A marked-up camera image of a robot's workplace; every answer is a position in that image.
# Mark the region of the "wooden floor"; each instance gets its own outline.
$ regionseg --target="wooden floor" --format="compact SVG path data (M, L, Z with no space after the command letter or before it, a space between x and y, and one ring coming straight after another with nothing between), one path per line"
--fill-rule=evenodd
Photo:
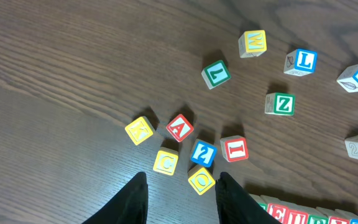
M268 50L239 58L241 31ZM316 73L283 74L287 53L319 53ZM208 90L203 64L232 79ZM215 192L186 179L201 139L245 134L250 157L229 172L252 194L358 214L358 93L336 78L358 63L358 0L0 0L0 223L81 223L146 171L148 223L217 223ZM264 114L268 91L296 95L294 117ZM165 129L184 112L195 133ZM139 146L124 126L145 114L157 133ZM180 149L173 177L153 172L161 145Z

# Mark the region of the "wood grain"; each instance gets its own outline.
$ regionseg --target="wood grain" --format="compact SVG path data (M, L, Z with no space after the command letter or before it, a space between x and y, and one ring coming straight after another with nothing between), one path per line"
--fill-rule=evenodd
M239 58L244 30L268 50ZM297 47L319 53L316 73L283 74ZM221 52L232 80L208 90L201 67ZM336 78L358 63L358 0L0 1L0 223L81 223L146 171L148 223L217 223L214 190L186 181L197 136L218 145L245 133L250 157L227 163L252 194L358 214L358 93ZM296 95L294 117L267 116L268 91ZM181 108L195 133L178 146L173 177L152 171ZM124 126L146 114L157 134L135 147Z

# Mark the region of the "yellow block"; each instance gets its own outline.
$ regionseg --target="yellow block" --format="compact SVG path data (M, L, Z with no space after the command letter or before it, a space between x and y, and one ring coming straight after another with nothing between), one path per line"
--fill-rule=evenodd
M203 195L211 187L215 185L215 180L209 171L201 166L197 165L189 171L189 183L196 190L199 195Z
M246 41L246 52L265 52L266 46L266 33L264 30L246 31L244 33Z
M153 126L145 116L137 118L131 124L128 124L125 127L125 131L131 140L135 143L135 145L139 145L151 137L155 132Z
M155 158L153 170L162 174L173 175L178 164L178 152L161 147Z

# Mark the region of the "block face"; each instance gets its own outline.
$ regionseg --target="block face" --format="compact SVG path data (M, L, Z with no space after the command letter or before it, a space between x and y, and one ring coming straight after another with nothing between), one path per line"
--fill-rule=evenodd
M215 180L211 173L209 173L205 167L200 165L197 165L189 171L188 181L198 195L203 195L215 185Z
M194 131L194 127L182 114L179 114L167 125L167 130L178 142L182 142Z
M215 88L231 78L230 73L222 60L218 60L212 65L204 68L201 74L209 89Z
M173 175L178 164L178 152L161 147L155 158L153 170L162 174Z
M191 151L191 161L205 167L211 167L216 152L215 146L197 139Z
M125 131L137 146L151 137L155 130L145 116L137 118L125 127Z

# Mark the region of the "row of blocks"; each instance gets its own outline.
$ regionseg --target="row of blocks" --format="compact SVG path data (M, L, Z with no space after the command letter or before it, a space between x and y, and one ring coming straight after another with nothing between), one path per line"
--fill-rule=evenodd
M310 208L266 195L251 195L251 197L283 224L358 224L358 216L344 210Z
M239 39L241 58L258 57L267 50L266 33L264 30L246 31ZM286 56L284 73L304 76L316 70L318 54L310 50L297 49ZM207 66L201 72L209 89L228 81L231 75L222 60ZM358 65L345 69L337 79L347 92L358 92Z

